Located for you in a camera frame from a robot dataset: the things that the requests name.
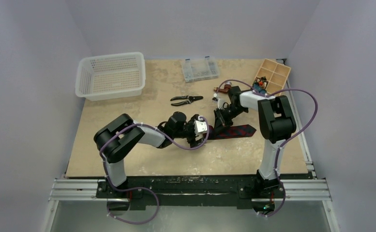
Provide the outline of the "white plastic basket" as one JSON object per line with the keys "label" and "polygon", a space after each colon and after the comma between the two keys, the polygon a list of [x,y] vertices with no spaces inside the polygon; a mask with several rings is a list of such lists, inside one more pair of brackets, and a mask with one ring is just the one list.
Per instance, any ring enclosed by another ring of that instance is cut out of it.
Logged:
{"label": "white plastic basket", "polygon": [[77,97],[89,101],[140,96],[146,83],[140,52],[93,56],[80,60],[75,81]]}

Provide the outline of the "red navy striped tie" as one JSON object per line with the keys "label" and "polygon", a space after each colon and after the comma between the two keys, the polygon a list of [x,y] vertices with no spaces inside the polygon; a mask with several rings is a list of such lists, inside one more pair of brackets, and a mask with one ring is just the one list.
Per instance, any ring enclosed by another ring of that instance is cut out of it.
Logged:
{"label": "red navy striped tie", "polygon": [[232,139],[232,138],[246,138],[252,137],[256,132],[256,129],[249,125],[239,125],[231,126],[227,128],[222,128],[220,130],[214,129],[210,126],[209,130],[209,140],[222,140],[222,139]]}

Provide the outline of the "wooden compartment box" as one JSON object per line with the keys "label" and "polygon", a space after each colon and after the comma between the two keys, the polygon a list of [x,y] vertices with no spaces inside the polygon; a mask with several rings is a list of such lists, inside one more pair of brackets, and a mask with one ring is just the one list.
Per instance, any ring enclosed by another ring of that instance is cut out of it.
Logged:
{"label": "wooden compartment box", "polygon": [[266,88],[267,94],[272,94],[285,88],[290,72],[291,68],[289,66],[275,60],[264,59],[256,72],[254,80],[256,77],[265,76],[269,82]]}

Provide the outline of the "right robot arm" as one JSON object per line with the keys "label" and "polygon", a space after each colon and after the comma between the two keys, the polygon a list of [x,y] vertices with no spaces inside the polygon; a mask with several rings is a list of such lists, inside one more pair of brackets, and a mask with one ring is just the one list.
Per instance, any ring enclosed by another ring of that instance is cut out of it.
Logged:
{"label": "right robot arm", "polygon": [[265,96],[254,90],[242,91],[238,86],[228,91],[230,103],[213,95],[217,103],[212,134],[218,138],[244,135],[248,129],[234,126],[233,119],[250,109],[258,112],[259,131],[265,139],[261,165],[256,173],[254,190],[261,197],[267,196],[279,186],[280,161],[283,142],[296,131],[296,121],[286,96]]}

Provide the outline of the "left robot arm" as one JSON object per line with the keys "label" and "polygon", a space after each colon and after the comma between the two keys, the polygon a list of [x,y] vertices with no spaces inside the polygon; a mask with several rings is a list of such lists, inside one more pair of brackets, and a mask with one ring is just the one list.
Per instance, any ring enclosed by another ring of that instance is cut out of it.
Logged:
{"label": "left robot arm", "polygon": [[125,195],[127,175],[124,159],[137,144],[158,149],[174,144],[184,150],[196,150],[208,140],[209,130],[210,126],[203,116],[194,115],[188,120],[179,111],[156,127],[137,122],[128,114],[120,115],[100,129],[93,138],[109,182],[108,192],[116,198]]}

